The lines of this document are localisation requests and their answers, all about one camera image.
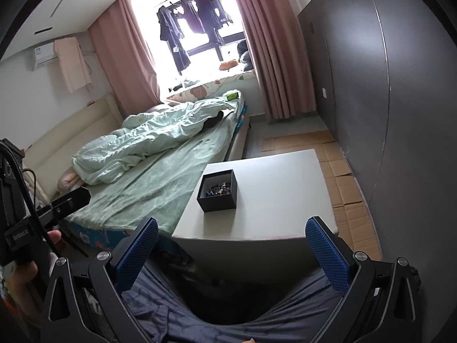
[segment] gray wall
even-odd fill
[[[429,342],[457,304],[457,47],[422,0],[312,0],[299,19],[384,258],[419,269]]]

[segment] hand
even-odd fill
[[[62,238],[60,231],[50,231],[47,233],[51,241],[56,244]],[[31,297],[27,283],[32,281],[38,274],[38,267],[35,262],[16,266],[13,275],[7,282],[8,291],[14,301],[21,308],[22,312],[34,323],[41,320],[41,311],[35,305]]]

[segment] white towel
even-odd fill
[[[56,40],[54,51],[59,57],[63,79],[70,93],[91,83],[91,77],[76,37]]]

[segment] orange object on windowsill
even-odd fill
[[[223,61],[221,65],[219,66],[220,71],[227,71],[230,68],[238,66],[238,61],[236,59],[233,59],[231,61]]]

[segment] cream upholstered headboard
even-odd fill
[[[92,140],[121,127],[123,118],[112,95],[75,113],[38,139],[23,160],[37,175],[37,186],[51,202],[57,181],[71,166],[71,157]]]

